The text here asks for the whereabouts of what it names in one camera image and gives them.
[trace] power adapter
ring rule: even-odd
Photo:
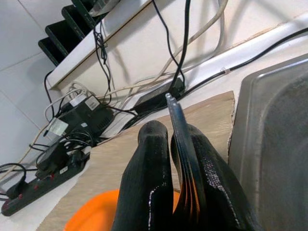
[[[170,86],[171,82],[141,96],[133,107],[133,110],[140,114],[155,108],[167,106],[166,93],[171,93],[174,98],[178,99],[185,91],[185,86],[180,78],[177,78],[174,87],[169,92]]]

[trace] orange plastic basin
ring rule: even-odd
[[[173,211],[180,194],[173,193]],[[65,225],[64,231],[110,231],[116,213],[119,189],[93,197]]]

